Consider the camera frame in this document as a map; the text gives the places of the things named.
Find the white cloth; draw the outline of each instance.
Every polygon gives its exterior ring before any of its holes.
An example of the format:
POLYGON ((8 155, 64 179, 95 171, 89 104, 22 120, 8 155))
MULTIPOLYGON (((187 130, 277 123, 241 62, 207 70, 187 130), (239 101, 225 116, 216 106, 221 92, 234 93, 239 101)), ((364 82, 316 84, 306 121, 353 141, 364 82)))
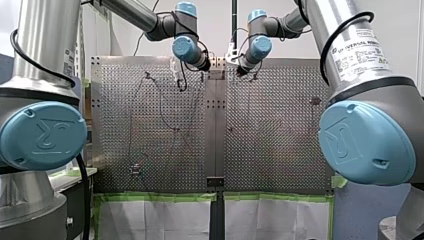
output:
POLYGON ((225 202, 226 240, 328 240, 330 203, 225 202))
POLYGON ((99 240, 209 240, 210 202, 104 202, 99 240))

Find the light blue joint cap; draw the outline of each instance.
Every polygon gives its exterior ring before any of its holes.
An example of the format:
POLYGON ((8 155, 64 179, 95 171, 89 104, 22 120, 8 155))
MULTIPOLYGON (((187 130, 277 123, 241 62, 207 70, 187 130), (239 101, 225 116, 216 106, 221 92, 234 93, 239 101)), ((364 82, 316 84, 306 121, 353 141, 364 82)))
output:
POLYGON ((87 126, 72 106, 40 102, 22 108, 0 129, 0 156, 21 170, 46 171, 74 159, 87 139, 87 126))
POLYGON ((259 36, 255 38, 250 45, 250 53, 258 60, 266 58, 271 50, 272 42, 266 36, 259 36))
POLYGON ((342 101, 322 115, 319 141, 330 166, 346 179, 375 185, 407 182, 415 152, 401 126, 379 108, 342 101))
POLYGON ((177 37, 174 40, 174 44, 172 44, 172 51, 174 52, 174 55, 181 61, 188 63, 194 61, 196 49, 196 43, 187 36, 177 37))
POLYGON ((194 5, 191 2, 180 2, 177 4, 177 7, 175 8, 175 11, 183 12, 188 15, 191 15, 193 17, 197 17, 197 8, 196 5, 194 5))
POLYGON ((249 16, 247 17, 247 21, 250 23, 251 21, 255 20, 258 17, 266 17, 266 11, 262 9, 256 9, 252 11, 249 16))

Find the label sticker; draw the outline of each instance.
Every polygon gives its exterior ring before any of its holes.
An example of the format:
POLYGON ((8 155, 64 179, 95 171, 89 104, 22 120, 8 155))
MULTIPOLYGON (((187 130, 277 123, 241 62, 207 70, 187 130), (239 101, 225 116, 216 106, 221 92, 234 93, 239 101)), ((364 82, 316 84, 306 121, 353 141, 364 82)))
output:
POLYGON ((74 76, 75 54, 69 49, 65 49, 65 58, 63 60, 63 73, 68 77, 74 76))
POLYGON ((390 71, 390 64, 374 32, 358 29, 356 35, 342 44, 334 44, 331 50, 340 79, 353 81, 369 70, 390 71))

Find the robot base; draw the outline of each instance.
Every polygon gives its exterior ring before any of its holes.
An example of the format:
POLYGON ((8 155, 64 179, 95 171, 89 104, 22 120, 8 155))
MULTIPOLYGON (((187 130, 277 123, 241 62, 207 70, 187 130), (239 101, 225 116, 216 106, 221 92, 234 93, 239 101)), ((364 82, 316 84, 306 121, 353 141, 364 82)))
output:
POLYGON ((65 240, 66 219, 66 197, 59 194, 47 211, 0 222, 0 236, 4 240, 65 240))
POLYGON ((66 197, 45 172, 0 174, 0 239, 65 240, 66 197))
POLYGON ((380 222, 379 240, 410 240, 424 231, 424 191, 420 188, 411 186, 397 217, 380 222))

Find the perforated metal panel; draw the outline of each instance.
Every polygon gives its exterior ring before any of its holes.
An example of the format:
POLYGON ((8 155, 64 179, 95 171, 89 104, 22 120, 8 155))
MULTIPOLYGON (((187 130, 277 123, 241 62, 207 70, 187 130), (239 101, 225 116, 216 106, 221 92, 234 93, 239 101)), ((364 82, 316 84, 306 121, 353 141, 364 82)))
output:
POLYGON ((93 59, 96 192, 206 191, 205 84, 187 71, 189 88, 180 92, 169 61, 93 59))
POLYGON ((225 186, 326 193, 332 171, 318 142, 327 86, 316 60, 269 59, 253 79, 229 68, 225 186))

